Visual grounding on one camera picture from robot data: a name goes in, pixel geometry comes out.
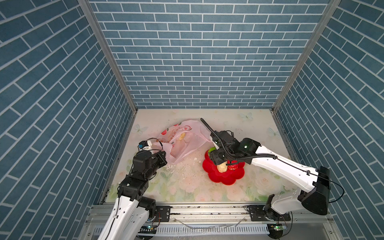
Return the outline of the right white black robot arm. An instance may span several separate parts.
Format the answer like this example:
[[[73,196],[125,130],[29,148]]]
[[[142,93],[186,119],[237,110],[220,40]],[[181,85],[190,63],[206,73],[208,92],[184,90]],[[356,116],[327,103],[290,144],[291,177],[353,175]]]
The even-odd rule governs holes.
[[[301,165],[249,138],[244,138],[241,142],[230,138],[227,142],[219,137],[212,137],[211,141],[216,148],[211,153],[215,165],[226,163],[233,166],[246,163],[266,169],[296,185],[297,188],[293,191],[268,197],[263,212],[269,220],[276,221],[288,212],[303,209],[316,215],[327,215],[330,196],[329,169]]]

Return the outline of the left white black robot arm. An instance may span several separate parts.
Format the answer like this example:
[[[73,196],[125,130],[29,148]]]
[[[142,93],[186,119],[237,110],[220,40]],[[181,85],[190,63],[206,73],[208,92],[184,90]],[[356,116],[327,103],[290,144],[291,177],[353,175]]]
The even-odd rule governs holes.
[[[143,150],[134,156],[130,173],[118,187],[118,197],[100,240],[134,240],[147,220],[155,217],[156,200],[144,197],[144,193],[150,179],[166,164],[164,151]]]

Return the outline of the pink plastic bag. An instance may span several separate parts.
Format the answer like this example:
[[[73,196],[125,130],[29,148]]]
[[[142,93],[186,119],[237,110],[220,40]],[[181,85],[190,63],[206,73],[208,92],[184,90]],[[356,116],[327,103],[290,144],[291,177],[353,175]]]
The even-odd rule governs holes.
[[[168,164],[176,165],[205,143],[210,143],[211,132],[201,122],[188,120],[165,129],[156,138],[162,143]]]

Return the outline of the green fake fruit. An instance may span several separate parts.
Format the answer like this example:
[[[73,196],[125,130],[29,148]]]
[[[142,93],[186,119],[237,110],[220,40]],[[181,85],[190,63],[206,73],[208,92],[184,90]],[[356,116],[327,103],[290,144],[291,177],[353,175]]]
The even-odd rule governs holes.
[[[212,151],[215,151],[216,150],[216,148],[215,147],[212,147],[212,148],[210,148],[209,150],[208,150],[208,153],[210,153],[210,152],[212,152]]]

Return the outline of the red fake apple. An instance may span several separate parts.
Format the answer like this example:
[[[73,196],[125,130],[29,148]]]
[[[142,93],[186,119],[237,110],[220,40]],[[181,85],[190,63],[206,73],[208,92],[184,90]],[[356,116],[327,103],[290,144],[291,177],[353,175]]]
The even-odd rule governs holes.
[[[236,169],[238,169],[238,164],[232,164],[230,162],[227,162],[227,167],[228,167],[228,170],[230,171],[235,171]]]

